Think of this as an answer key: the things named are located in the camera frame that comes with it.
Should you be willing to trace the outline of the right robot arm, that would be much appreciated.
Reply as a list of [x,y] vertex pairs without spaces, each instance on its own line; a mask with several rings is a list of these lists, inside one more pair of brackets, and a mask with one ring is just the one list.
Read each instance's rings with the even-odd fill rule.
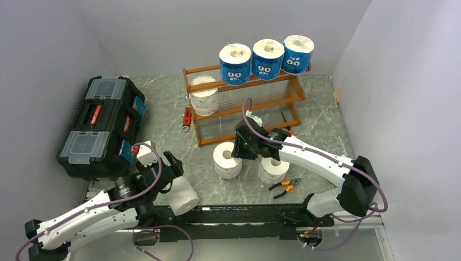
[[255,160],[272,158],[295,164],[325,178],[334,189],[309,194],[301,205],[300,220],[314,225],[325,215],[346,211],[363,218],[375,211],[372,201],[378,192],[378,179],[370,161],[336,156],[308,145],[289,132],[275,128],[268,132],[248,117],[235,127],[232,156]]

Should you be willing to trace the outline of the plain white paper roll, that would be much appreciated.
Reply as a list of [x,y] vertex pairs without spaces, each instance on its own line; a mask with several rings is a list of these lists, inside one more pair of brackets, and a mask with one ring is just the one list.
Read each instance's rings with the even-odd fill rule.
[[175,216],[187,213],[200,201],[197,192],[184,176],[175,178],[164,190],[167,190],[166,197]]

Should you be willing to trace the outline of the white floral paper roll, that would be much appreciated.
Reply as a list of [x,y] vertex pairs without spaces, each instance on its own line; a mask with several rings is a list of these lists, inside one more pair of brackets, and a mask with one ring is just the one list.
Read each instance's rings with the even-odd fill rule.
[[[214,82],[215,78],[208,75],[197,76],[191,81],[191,85]],[[194,91],[189,94],[194,112],[200,116],[209,116],[219,108],[218,88]]]
[[242,159],[234,158],[232,152],[233,142],[222,142],[213,151],[215,171],[220,178],[232,179],[238,176],[242,169]]
[[290,163],[274,158],[262,158],[259,164],[258,177],[266,184],[281,182],[290,167]]

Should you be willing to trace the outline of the blue paper roll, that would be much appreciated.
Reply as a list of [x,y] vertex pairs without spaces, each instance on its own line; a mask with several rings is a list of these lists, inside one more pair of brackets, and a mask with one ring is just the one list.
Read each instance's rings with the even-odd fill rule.
[[289,35],[283,42],[284,57],[282,70],[288,74],[301,74],[308,69],[313,50],[314,42],[302,35]]
[[275,79],[281,70],[284,46],[273,39],[262,39],[252,48],[251,72],[262,80]]
[[225,45],[219,52],[221,79],[228,85],[243,85],[251,75],[250,48],[241,43]]

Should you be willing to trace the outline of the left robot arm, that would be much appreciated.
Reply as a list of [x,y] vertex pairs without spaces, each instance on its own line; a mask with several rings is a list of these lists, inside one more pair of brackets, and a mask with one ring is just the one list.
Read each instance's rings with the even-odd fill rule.
[[158,194],[172,189],[175,178],[183,175],[183,163],[170,151],[163,153],[169,162],[137,165],[138,171],[121,176],[110,189],[100,191],[79,207],[48,221],[25,223],[26,246],[30,260],[64,260],[77,238],[88,239],[89,232],[112,232],[115,225],[150,228],[157,215],[153,202]]

